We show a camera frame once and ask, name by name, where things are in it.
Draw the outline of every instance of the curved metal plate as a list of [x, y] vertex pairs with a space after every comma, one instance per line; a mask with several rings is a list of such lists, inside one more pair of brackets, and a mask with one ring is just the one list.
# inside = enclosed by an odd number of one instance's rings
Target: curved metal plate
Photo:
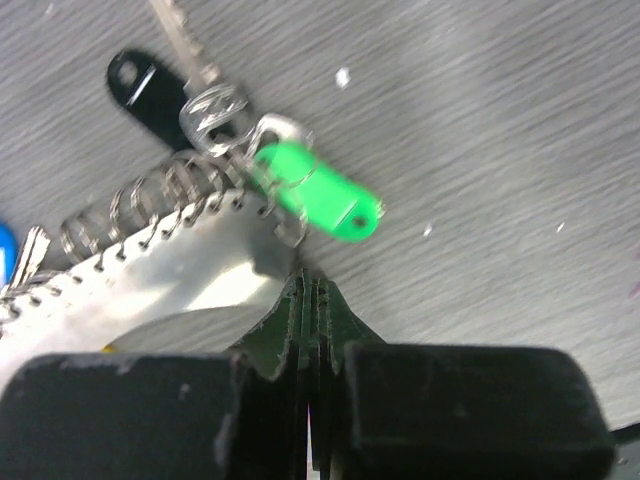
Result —
[[[218, 194], [208, 203], [218, 201]], [[119, 245], [106, 250], [104, 271], [94, 268], [93, 257], [60, 274], [50, 285], [33, 289], [39, 306], [29, 295], [16, 300], [20, 317], [3, 325], [0, 339], [0, 387], [29, 358], [53, 352], [86, 352], [158, 319], [202, 309], [253, 305], [263, 313], [273, 306], [293, 267], [295, 250], [274, 234], [277, 220], [259, 218], [266, 201], [247, 192], [243, 207], [234, 203], [233, 190], [225, 194], [220, 211], [208, 209], [193, 226], [184, 222], [168, 239], [177, 214], [165, 217], [146, 251], [140, 242], [146, 228], [125, 241], [124, 261]], [[188, 216], [193, 205], [184, 213]], [[80, 277], [81, 283], [73, 276]]]

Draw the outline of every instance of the black key tag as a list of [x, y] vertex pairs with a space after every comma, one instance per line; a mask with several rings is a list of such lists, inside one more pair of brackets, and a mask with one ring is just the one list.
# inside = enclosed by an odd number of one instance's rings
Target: black key tag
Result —
[[141, 50], [122, 50], [107, 67], [111, 97], [174, 151], [193, 148], [179, 122], [187, 102], [183, 86], [180, 77]]

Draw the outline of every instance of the blue object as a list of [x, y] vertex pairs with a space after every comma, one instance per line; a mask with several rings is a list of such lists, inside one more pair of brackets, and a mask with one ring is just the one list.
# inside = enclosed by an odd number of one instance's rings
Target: blue object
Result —
[[11, 230], [0, 224], [0, 286], [11, 280], [11, 274], [18, 261], [18, 242]]

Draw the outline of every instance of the tabletop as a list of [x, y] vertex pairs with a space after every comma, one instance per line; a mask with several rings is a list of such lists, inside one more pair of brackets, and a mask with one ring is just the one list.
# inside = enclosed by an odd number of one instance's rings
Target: tabletop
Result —
[[[384, 199], [371, 239], [304, 245], [357, 315], [388, 341], [566, 350], [611, 426], [640, 419], [637, 1], [181, 4], [260, 111]], [[145, 0], [2, 0], [0, 25], [0, 217], [55, 231], [168, 155], [108, 98], [110, 59], [176, 58]]]

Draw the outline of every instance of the green key tag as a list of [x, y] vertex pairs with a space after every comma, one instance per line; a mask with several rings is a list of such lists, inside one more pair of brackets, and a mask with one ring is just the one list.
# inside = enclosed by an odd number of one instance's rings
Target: green key tag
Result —
[[346, 242], [362, 241], [378, 227], [384, 214], [382, 201], [304, 145], [274, 143], [261, 148], [254, 158], [260, 167], [256, 173], [264, 169], [275, 180], [278, 202], [293, 213], [303, 213], [311, 225]]

